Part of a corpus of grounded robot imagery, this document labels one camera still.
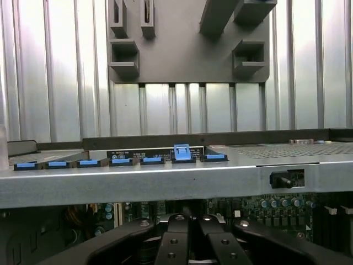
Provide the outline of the green motherboard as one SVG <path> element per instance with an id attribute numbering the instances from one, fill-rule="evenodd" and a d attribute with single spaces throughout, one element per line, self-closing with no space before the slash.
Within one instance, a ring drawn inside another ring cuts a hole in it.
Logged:
<path id="1" fill-rule="evenodd" d="M 137 218 L 158 223 L 181 213 L 180 201 L 74 205 L 63 216 L 81 238 L 90 239 Z M 219 215 L 227 225 L 247 218 L 353 256 L 353 192 L 202 199 L 202 208 L 202 214 Z"/>

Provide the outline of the grey plastic parts rack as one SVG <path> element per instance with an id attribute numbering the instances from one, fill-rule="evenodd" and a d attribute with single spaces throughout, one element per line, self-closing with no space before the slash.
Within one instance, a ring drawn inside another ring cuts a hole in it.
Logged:
<path id="1" fill-rule="evenodd" d="M 277 0 L 106 0 L 115 83 L 263 83 Z"/>

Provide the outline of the open black PC case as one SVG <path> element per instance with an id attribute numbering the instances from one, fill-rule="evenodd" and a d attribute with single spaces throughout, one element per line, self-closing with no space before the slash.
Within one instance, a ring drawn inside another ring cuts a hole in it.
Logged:
<path id="1" fill-rule="evenodd" d="M 189 144 L 196 162 L 172 163 L 175 144 Z M 200 160 L 219 153 L 228 161 Z M 165 164 L 141 165 L 144 157 L 162 157 Z M 353 192 L 353 129 L 10 141 L 8 153 L 0 151 L 0 161 L 5 158 L 9 167 L 0 169 L 0 265 L 84 265 L 100 242 L 98 236 L 131 222 L 84 239 L 63 216 L 68 206 Z M 133 166 L 110 167 L 113 158 L 132 158 Z M 99 160 L 101 166 L 77 168 L 80 160 Z M 69 168 L 46 169 L 50 161 L 67 161 Z M 38 169 L 14 170 L 24 162 L 36 162 Z M 197 218 L 189 218 L 188 265 L 218 265 L 205 252 Z M 353 265 L 353 256 L 345 253 L 310 241 L 304 248 L 314 265 Z"/>

